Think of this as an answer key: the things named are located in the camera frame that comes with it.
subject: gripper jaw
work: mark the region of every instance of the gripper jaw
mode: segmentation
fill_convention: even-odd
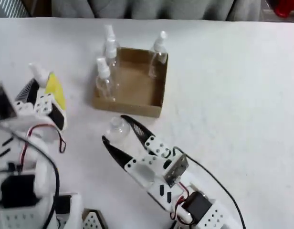
[[[123,168],[125,169],[125,165],[133,159],[132,156],[128,155],[124,151],[112,146],[110,141],[103,136],[103,143],[107,150],[109,151],[110,155],[114,158],[114,160]]]
[[[129,125],[133,129],[134,133],[136,134],[137,138],[139,139],[139,141],[141,142],[141,144],[143,145],[143,147],[145,147],[145,142],[151,136],[155,136],[150,130],[147,129],[147,127],[145,127],[143,124],[141,124],[137,120],[131,118],[130,116],[128,116],[128,115],[121,115],[121,117],[126,122],[129,123]]]

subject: red wire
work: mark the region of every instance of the red wire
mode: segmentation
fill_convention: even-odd
[[[65,152],[66,142],[63,140],[60,131],[57,129],[57,127],[55,125],[52,125],[52,124],[39,124],[39,125],[35,125],[35,126],[33,126],[32,128],[29,129],[29,131],[27,132],[26,137],[30,137],[32,135],[33,130],[36,129],[36,128],[38,128],[38,127],[52,127],[55,130],[57,130],[58,135],[59,135],[59,140],[60,140],[60,142],[59,142],[59,152],[60,153],[64,153]],[[24,165],[24,158],[25,158],[27,147],[28,147],[28,143],[25,143],[24,148],[23,148],[22,153],[21,153],[21,166]]]
[[[176,216],[177,216],[177,208],[178,208],[178,206],[181,205],[182,203],[184,203],[185,200],[189,197],[189,190],[185,187],[185,185],[183,185],[182,182],[179,182],[179,185],[180,185],[180,186],[186,191],[186,193],[187,193],[187,197],[184,198],[184,196],[181,196],[181,197],[177,200],[176,205],[175,205],[174,216],[172,217],[172,216],[171,216],[172,213],[170,213],[170,218],[171,218],[172,220],[175,220],[175,219],[176,219]],[[179,216],[177,216],[177,218],[178,218],[178,220],[179,220],[181,223],[183,223],[183,221],[181,220],[181,218],[180,218]]]
[[[181,185],[182,186],[182,188],[186,191],[186,193],[187,193],[187,197],[186,197],[186,199],[189,197],[189,190],[185,187],[185,185],[183,185],[181,182],[179,182],[179,185]]]

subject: black wire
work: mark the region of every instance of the black wire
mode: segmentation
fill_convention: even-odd
[[[228,196],[231,198],[231,200],[233,201],[236,209],[237,209],[237,212],[239,214],[239,217],[241,218],[241,224],[242,224],[242,228],[243,229],[246,229],[246,225],[244,223],[244,220],[243,220],[243,217],[242,217],[242,212],[241,210],[239,209],[237,203],[236,203],[236,200],[234,199],[234,197],[232,196],[232,194],[226,189],[225,186],[223,186],[222,183],[220,183],[220,181],[206,168],[204,167],[202,164],[200,164],[198,161],[194,160],[193,158],[191,158],[190,156],[188,156],[185,152],[183,152],[183,150],[181,150],[179,147],[177,146],[174,146],[172,148],[172,151],[174,152],[175,149],[177,149],[178,151],[180,151],[181,153],[183,153],[184,155],[186,155],[190,160],[192,160],[194,163],[196,163],[198,166],[200,166],[201,168],[203,168],[219,185],[220,187],[228,194]]]
[[[45,159],[52,165],[54,172],[55,172],[55,177],[56,177],[56,190],[55,190],[55,195],[53,197],[53,203],[52,203],[52,207],[51,210],[47,216],[46,221],[44,222],[42,229],[47,229],[48,225],[50,224],[52,218],[53,218],[53,214],[55,211],[55,202],[56,199],[59,196],[59,189],[60,189],[60,178],[59,178],[59,172],[58,172],[58,168],[55,165],[55,163],[46,155],[45,152],[43,152],[37,145],[33,144],[32,142],[30,142],[27,138],[20,136],[19,134],[17,134],[15,131],[11,130],[10,128],[4,127],[2,125],[0,125],[0,129],[12,134],[14,137],[16,137],[17,139],[27,143],[30,147],[34,148],[35,150],[37,150],[43,157],[45,157]]]
[[[60,220],[56,217],[56,219],[57,219],[57,221],[58,221],[58,223],[59,223],[59,226],[58,226],[58,229],[60,229],[60,227],[61,227],[61,222],[60,222]]]

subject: perforated white plate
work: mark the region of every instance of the perforated white plate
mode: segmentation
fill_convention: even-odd
[[[84,220],[83,229],[103,229],[95,212],[90,212]]]

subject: yellow label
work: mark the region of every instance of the yellow label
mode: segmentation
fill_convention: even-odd
[[[47,81],[47,85],[45,88],[45,93],[52,93],[55,97],[55,100],[60,105],[60,107],[63,110],[66,109],[65,98],[63,95],[63,88],[54,73],[50,73],[50,77]]]

